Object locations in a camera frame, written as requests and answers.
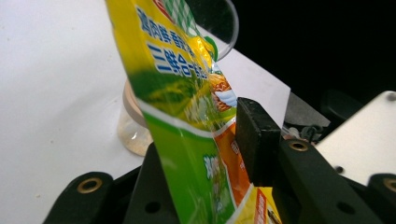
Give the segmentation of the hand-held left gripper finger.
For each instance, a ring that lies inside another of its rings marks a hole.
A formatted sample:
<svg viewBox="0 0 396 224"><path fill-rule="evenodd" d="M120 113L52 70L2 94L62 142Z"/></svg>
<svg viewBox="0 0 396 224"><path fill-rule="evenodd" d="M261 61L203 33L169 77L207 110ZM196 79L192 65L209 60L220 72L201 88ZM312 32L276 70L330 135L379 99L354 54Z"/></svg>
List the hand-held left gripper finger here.
<svg viewBox="0 0 396 224"><path fill-rule="evenodd" d="M235 139L249 181L255 187L272 187L280 128L260 103L237 98Z"/></svg>

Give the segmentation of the yellow green seasoning packet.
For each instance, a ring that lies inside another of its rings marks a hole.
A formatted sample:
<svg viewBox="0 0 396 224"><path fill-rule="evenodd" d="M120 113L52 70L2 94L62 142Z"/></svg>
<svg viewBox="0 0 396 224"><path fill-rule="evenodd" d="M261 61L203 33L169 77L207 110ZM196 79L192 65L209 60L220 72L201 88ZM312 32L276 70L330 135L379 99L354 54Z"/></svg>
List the yellow green seasoning packet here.
<svg viewBox="0 0 396 224"><path fill-rule="evenodd" d="M106 0L120 57L179 224L276 224L271 189L248 179L231 86L184 0Z"/></svg>

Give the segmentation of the glass jar with wooden collar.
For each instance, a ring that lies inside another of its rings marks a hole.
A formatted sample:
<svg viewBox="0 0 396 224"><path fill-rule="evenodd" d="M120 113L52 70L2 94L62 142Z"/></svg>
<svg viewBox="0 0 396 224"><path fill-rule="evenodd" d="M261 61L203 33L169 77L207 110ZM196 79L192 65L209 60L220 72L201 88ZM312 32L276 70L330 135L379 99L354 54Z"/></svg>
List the glass jar with wooden collar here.
<svg viewBox="0 0 396 224"><path fill-rule="evenodd" d="M121 100L118 137L126 149L144 157L153 140L128 80L125 81Z"/></svg>

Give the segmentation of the white table cover sheet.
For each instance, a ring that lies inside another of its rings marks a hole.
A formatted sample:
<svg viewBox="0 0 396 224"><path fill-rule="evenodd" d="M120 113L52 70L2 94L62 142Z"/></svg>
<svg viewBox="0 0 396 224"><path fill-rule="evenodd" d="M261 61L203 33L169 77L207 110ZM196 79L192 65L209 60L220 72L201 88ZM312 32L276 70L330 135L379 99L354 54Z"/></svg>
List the white table cover sheet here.
<svg viewBox="0 0 396 224"><path fill-rule="evenodd" d="M124 81L103 0L0 0L0 224L40 224L73 177L140 164L116 135Z"/></svg>

